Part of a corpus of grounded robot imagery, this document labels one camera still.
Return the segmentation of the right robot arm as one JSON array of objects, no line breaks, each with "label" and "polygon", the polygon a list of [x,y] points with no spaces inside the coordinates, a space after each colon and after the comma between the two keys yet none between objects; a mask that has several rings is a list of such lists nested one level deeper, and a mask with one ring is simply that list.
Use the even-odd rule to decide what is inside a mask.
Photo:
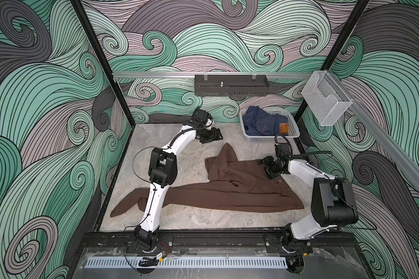
[{"label": "right robot arm", "polygon": [[359,219],[351,181],[335,177],[293,157],[268,156],[258,163],[271,180],[281,174],[292,174],[312,189],[310,213],[288,226],[290,240],[307,241],[315,236],[350,224]]}]

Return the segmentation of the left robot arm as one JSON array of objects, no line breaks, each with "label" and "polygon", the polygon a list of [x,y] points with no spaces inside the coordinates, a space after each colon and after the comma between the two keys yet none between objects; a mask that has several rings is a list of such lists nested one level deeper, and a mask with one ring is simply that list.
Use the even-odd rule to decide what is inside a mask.
[{"label": "left robot arm", "polygon": [[151,251],[157,246],[160,215],[170,186],[178,176],[178,156],[193,140],[206,144],[223,139],[220,129],[211,126],[184,125],[162,148],[153,148],[149,163],[149,197],[140,223],[134,229],[135,239]]}]

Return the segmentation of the brown trousers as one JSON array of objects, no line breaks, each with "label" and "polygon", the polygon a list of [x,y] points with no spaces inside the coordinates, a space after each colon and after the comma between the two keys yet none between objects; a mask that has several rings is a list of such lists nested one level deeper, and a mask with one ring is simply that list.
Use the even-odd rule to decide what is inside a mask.
[{"label": "brown trousers", "polygon": [[304,209],[283,178],[267,179],[258,160],[238,160],[229,144],[217,156],[206,158],[205,166],[207,183],[171,187],[163,205],[254,213]]}]

